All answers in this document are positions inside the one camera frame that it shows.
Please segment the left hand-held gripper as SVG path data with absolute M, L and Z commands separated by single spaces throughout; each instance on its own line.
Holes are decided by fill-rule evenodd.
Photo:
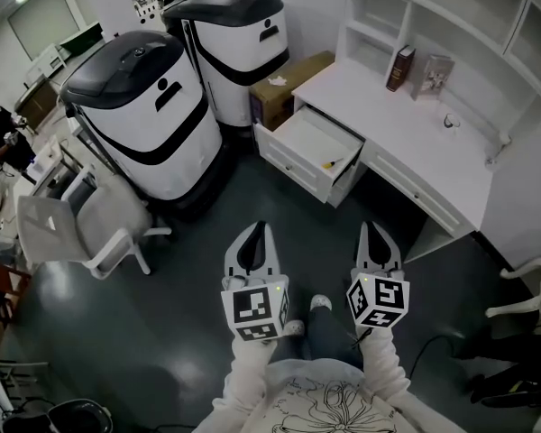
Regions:
M 283 335 L 289 313 L 289 277 L 276 268 L 271 227 L 247 226 L 225 252 L 222 279 L 229 329 L 244 342 L 267 342 Z

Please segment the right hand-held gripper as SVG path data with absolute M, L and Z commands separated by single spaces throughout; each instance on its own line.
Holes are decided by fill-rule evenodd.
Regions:
M 409 310 L 410 283 L 372 273 L 402 269 L 398 245 L 390 234 L 375 222 L 363 222 L 356 249 L 356 267 L 346 292 L 353 323 L 360 328 L 393 328 Z

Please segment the white drawer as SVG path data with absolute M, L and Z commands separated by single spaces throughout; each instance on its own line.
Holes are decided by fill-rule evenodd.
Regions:
M 260 156 L 322 203 L 338 207 L 362 176 L 364 141 L 310 107 L 300 108 L 276 130 L 253 126 Z M 344 158 L 331 170 L 321 165 Z

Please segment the white black robot base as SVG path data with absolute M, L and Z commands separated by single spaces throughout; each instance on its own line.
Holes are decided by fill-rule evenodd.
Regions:
M 119 35 L 70 74 L 60 98 L 148 199 L 192 219 L 215 197 L 227 147 L 177 38 L 156 31 Z
M 249 127 L 249 88 L 289 61 L 282 0 L 184 0 L 162 21 L 181 30 L 216 121 Z

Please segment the person's right forearm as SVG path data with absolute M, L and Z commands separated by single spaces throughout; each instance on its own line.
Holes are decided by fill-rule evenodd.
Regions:
M 408 397 L 410 380 L 400 365 L 389 328 L 374 328 L 360 343 L 366 389 L 393 407 Z

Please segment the person's left forearm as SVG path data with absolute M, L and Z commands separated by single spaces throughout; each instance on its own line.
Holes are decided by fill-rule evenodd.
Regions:
M 232 413 L 249 416 L 266 394 L 266 369 L 277 348 L 277 341 L 232 342 L 234 359 L 225 377 L 223 404 Z

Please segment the person's dark trousers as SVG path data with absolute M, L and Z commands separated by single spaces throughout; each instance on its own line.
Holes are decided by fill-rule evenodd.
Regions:
M 355 345 L 355 338 L 326 306 L 309 312 L 300 348 L 303 359 L 334 359 L 362 369 L 362 354 Z

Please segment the white desk with hutch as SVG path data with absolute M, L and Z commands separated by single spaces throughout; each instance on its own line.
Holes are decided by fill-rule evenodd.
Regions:
M 415 57 L 391 92 L 405 45 Z M 439 97 L 415 101 L 429 54 L 454 67 Z M 345 0 L 335 62 L 296 102 L 358 134 L 366 167 L 426 213 L 409 260 L 466 235 L 512 265 L 541 256 L 541 0 Z

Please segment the person's white printed shirt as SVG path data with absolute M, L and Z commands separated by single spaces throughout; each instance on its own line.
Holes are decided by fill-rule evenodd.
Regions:
M 322 359 L 266 369 L 266 394 L 250 413 L 232 413 L 223 395 L 197 433 L 465 433 L 408 391 L 399 407 L 371 394 L 364 374 Z

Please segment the black equipment pile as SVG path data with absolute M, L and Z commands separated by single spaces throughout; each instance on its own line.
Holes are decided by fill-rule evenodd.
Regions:
M 503 338 L 493 338 L 486 327 L 474 336 L 450 339 L 458 360 L 484 358 L 510 364 L 491 376 L 473 377 L 468 383 L 471 403 L 497 409 L 541 406 L 541 323 Z

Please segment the grey book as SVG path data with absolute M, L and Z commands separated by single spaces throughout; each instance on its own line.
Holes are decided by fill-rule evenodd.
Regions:
M 415 70 L 410 76 L 411 98 L 437 98 L 450 77 L 454 61 L 444 55 L 429 54 L 423 60 L 416 62 Z

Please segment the dark red book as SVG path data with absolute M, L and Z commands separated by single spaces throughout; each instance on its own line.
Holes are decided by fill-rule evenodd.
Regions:
M 397 54 L 386 83 L 386 89 L 395 92 L 407 79 L 416 49 L 411 45 L 405 45 Z

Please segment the brown cardboard box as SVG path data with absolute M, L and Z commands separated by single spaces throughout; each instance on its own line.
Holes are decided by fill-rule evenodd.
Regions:
M 260 124 L 270 131 L 276 130 L 294 112 L 292 92 L 318 72 L 335 62 L 331 51 L 322 51 L 278 69 L 268 77 L 249 87 L 249 104 L 253 124 Z M 267 78 L 281 75 L 288 80 L 285 87 L 269 84 Z

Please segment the white mesh office chair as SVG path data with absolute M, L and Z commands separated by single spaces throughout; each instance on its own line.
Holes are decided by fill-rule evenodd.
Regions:
M 153 224 L 151 212 L 119 175 L 98 182 L 74 213 L 70 198 L 91 171 L 90 165 L 83 168 L 59 199 L 18 198 L 16 222 L 25 258 L 31 263 L 80 263 L 103 280 L 131 255 L 149 275 L 140 242 L 145 237 L 170 236 L 172 229 Z

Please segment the black round stool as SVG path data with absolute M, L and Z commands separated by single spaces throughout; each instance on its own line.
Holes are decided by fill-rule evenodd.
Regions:
M 88 399 L 65 401 L 43 413 L 16 413 L 5 419 L 1 433 L 113 433 L 110 412 Z

